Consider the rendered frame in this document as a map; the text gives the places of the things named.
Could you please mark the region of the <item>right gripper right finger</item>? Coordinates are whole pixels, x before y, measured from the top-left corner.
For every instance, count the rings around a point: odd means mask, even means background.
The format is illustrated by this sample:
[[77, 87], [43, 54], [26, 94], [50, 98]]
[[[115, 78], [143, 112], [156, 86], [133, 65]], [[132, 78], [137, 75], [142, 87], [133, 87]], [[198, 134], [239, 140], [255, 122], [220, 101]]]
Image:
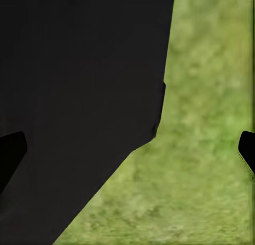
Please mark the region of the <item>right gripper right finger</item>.
[[240, 137], [238, 150], [255, 174], [255, 133], [243, 131]]

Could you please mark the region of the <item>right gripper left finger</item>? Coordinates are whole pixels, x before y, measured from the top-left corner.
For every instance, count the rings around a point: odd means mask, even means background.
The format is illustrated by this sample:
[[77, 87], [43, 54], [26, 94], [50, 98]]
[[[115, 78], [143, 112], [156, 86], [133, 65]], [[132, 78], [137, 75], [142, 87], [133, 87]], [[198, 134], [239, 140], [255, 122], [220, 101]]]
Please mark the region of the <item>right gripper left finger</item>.
[[0, 137], [0, 195], [28, 151], [22, 131]]

